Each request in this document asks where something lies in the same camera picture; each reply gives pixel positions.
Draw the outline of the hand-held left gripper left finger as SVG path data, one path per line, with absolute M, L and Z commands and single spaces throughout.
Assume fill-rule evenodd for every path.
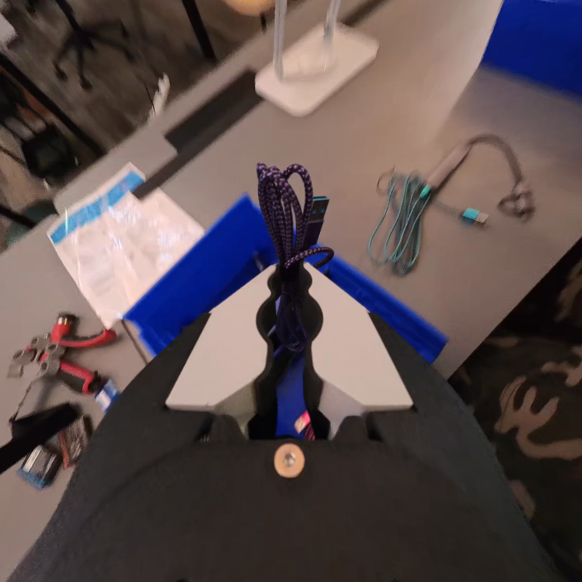
M 209 313 L 166 406 L 233 417 L 242 431 L 257 412 L 254 382 L 265 370 L 267 343 L 257 327 L 271 297 L 269 266 Z

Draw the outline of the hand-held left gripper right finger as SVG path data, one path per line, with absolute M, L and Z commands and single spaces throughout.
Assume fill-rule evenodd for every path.
M 349 416 L 410 410 L 413 400 L 368 310 L 313 266 L 309 295 L 323 314 L 311 344 L 316 375 L 323 381 L 318 409 L 331 426 Z

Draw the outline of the blue bin with marker label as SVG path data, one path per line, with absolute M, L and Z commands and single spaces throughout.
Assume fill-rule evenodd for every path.
M 157 397 L 159 409 L 174 415 L 228 416 L 171 410 L 165 402 L 211 310 L 267 267 L 275 266 L 268 280 L 271 297 L 257 315 L 258 331 L 267 343 L 266 367 L 253 386 L 257 412 L 248 423 L 248 431 L 240 430 L 250 440 L 307 438 L 309 429 L 315 439 L 333 437 L 340 426 L 331 426 L 318 409 L 323 381 L 314 371 L 311 356 L 311 344 L 323 323 L 322 311 L 309 295 L 311 277 L 305 267 L 312 262 L 307 259 L 299 268 L 296 288 L 303 300 L 303 323 L 309 339 L 299 355 L 292 355 L 275 332 L 275 313 L 283 306 L 284 283 L 275 264 L 273 244 L 258 208 L 247 196 L 241 197 L 130 310 L 129 320 L 155 356 L 132 388 L 142 384 L 148 396 Z M 428 364 L 445 345 L 443 335 L 341 259 L 334 258 L 331 266 L 315 269 L 368 310 L 413 400 L 410 410 L 349 417 L 423 413 L 427 389 L 433 384 Z M 300 427 L 302 414 L 307 416 L 304 423 L 308 428 Z

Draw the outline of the grey usb hub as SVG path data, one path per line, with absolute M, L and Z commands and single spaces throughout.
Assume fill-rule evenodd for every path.
M 488 145 L 499 150 L 513 176 L 510 193 L 498 202 L 504 214 L 527 221 L 535 214 L 534 196 L 514 149 L 503 138 L 494 134 L 481 134 L 462 142 L 453 149 L 423 181 L 421 200 L 432 200 L 447 180 L 459 169 L 471 150 L 477 145 Z

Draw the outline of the blue bin with black divider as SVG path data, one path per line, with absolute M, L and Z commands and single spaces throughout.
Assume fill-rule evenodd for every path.
M 581 1 L 504 1 L 483 64 L 581 97 Z

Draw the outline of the small blue white box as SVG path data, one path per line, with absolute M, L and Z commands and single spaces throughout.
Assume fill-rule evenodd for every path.
M 62 464 L 60 453 L 39 445 L 35 447 L 17 469 L 17 475 L 36 490 L 49 487 Z
M 94 399 L 103 414 L 106 414 L 119 396 L 120 390 L 113 379 L 110 378 L 106 380 L 101 389 L 96 393 Z

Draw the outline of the red and black tool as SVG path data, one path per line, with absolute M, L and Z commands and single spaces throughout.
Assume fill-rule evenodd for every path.
M 79 318 L 76 315 L 59 313 L 50 332 L 33 337 L 25 349 L 14 353 L 7 377 L 21 377 L 25 366 L 33 363 L 40 364 L 41 361 L 60 354 L 59 348 L 66 350 L 102 347 L 109 345 L 117 338 L 114 330 L 105 328 L 92 336 L 80 336 L 76 333 L 78 323 Z
M 91 371 L 66 360 L 60 360 L 56 379 L 71 391 L 84 396 L 95 395 L 106 383 L 106 379 L 97 371 Z

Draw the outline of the white printed paper sheet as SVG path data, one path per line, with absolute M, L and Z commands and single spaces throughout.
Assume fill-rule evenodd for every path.
M 80 293 L 111 328 L 187 253 L 205 229 L 160 189 L 127 193 L 53 245 Z

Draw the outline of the small dark red packet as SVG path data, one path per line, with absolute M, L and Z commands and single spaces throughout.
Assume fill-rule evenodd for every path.
M 79 461 L 91 439 L 92 432 L 91 417 L 83 415 L 58 433 L 64 469 L 73 467 Z

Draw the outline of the blue and white leaflet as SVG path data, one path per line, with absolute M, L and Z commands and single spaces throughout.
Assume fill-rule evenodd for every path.
M 59 219 L 47 231 L 53 245 L 58 245 L 77 229 L 100 218 L 116 205 L 127 193 L 145 183 L 143 172 L 128 163 L 120 171 L 100 185 L 93 193 L 85 196 L 70 208 L 66 208 Z

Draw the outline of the white power strip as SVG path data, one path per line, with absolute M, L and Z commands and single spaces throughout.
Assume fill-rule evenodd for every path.
M 150 109 L 147 119 L 149 122 L 164 112 L 166 103 L 168 102 L 170 88 L 171 82 L 169 76 L 166 73 L 163 73 L 157 81 L 155 93 L 153 95 L 148 93 L 150 98 Z

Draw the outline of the white base acrylic leg stand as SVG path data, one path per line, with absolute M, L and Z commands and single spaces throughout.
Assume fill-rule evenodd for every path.
M 296 118 L 313 113 L 375 61 L 377 40 L 339 23 L 342 2 L 330 1 L 324 22 L 285 47 L 287 1 L 224 1 L 244 16 L 273 9 L 273 61 L 255 77 L 258 96 Z

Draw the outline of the black office chair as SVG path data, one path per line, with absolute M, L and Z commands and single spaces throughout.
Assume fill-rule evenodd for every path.
M 92 89 L 92 84 L 85 76 L 85 53 L 96 52 L 96 45 L 110 47 L 125 56 L 128 62 L 136 61 L 136 56 L 129 48 L 130 34 L 120 18 L 102 20 L 93 25 L 82 25 L 68 1 L 55 1 L 70 26 L 70 32 L 63 41 L 59 52 L 53 59 L 55 76 L 66 81 L 68 75 L 61 63 L 71 52 L 76 55 L 76 71 L 79 84 L 83 90 Z

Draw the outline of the black handled tool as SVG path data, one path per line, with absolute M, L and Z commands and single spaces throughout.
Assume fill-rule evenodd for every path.
M 1 446 L 1 473 L 74 423 L 80 416 L 80 409 L 76 405 L 64 403 L 25 417 L 11 418 L 11 440 Z

